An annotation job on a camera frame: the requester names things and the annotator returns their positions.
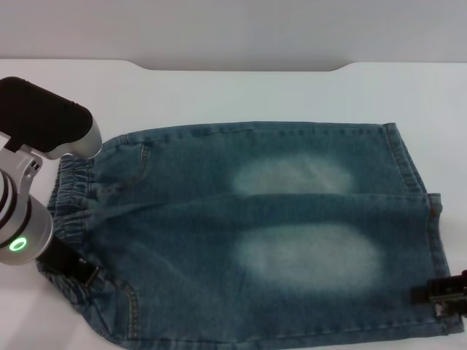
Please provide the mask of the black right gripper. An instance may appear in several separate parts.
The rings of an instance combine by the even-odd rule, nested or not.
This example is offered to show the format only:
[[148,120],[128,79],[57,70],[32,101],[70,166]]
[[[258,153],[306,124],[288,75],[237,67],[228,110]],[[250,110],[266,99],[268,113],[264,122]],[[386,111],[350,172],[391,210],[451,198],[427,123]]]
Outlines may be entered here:
[[467,317],[467,270],[411,288],[411,303],[432,303],[437,317]]

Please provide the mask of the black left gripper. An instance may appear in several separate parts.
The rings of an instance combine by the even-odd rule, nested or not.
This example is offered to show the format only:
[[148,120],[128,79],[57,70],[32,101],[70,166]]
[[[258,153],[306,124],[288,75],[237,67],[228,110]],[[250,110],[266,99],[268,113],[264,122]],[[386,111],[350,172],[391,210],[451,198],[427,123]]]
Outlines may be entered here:
[[85,286],[89,286],[100,272],[98,266],[82,259],[76,251],[56,237],[51,239],[36,260],[53,273],[75,278]]

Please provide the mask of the blue denim shorts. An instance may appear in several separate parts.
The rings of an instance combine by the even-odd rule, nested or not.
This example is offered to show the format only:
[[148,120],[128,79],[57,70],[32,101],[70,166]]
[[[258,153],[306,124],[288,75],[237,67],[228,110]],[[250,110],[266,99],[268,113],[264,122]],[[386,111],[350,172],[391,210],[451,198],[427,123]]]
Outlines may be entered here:
[[98,273],[38,264],[129,350],[279,350],[461,333],[440,196],[394,124],[246,122],[125,134],[60,162],[54,234]]

